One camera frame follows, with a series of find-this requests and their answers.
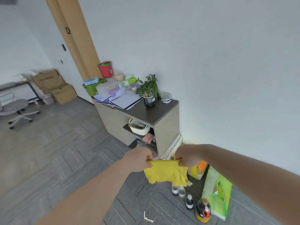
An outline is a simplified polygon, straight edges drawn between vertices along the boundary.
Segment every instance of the plant pot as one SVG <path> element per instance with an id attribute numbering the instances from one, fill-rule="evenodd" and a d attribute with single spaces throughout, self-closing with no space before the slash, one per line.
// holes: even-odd
<path id="1" fill-rule="evenodd" d="M 153 107 L 156 104 L 155 96 L 145 97 L 144 96 L 144 104 L 146 107 Z"/>

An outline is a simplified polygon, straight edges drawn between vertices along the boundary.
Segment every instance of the cardboard box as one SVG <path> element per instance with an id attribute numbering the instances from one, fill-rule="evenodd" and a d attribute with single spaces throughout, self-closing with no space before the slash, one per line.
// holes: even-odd
<path id="1" fill-rule="evenodd" d="M 65 104 L 77 98 L 77 94 L 72 85 L 66 84 L 57 89 L 51 90 L 51 95 L 59 104 Z"/>
<path id="2" fill-rule="evenodd" d="M 45 90 L 48 93 L 49 90 L 61 87 L 62 85 L 66 84 L 63 78 L 55 69 L 40 72 L 39 74 L 32 76 L 32 80 L 36 84 L 36 86 L 39 87 L 39 89 L 41 89 L 42 91 Z"/>

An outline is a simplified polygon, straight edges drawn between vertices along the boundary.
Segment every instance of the yellow cloth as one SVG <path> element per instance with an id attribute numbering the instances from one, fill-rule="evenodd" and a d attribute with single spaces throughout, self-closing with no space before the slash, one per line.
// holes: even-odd
<path id="1" fill-rule="evenodd" d="M 148 181 L 154 184 L 156 181 L 171 181 L 176 186 L 187 186 L 187 167 L 178 166 L 181 160 L 151 160 L 151 168 L 144 170 Z"/>

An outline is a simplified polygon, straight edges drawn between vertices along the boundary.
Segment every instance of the wooden door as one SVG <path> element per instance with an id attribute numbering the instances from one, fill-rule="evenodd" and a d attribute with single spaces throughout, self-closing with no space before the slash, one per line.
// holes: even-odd
<path id="1" fill-rule="evenodd" d="M 92 37 L 78 0 L 46 0 L 83 80 L 103 78 Z"/>

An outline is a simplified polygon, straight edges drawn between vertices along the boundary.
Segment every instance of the wicker basket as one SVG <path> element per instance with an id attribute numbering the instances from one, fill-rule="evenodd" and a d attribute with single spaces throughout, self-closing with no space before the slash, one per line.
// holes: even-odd
<path id="1" fill-rule="evenodd" d="M 131 122 L 134 122 L 134 120 L 132 118 L 129 120 L 128 125 L 129 125 L 131 131 L 136 134 L 145 136 L 150 131 L 150 126 L 148 126 L 148 125 L 146 125 L 146 127 L 144 129 L 137 129 L 137 128 L 130 126 Z"/>

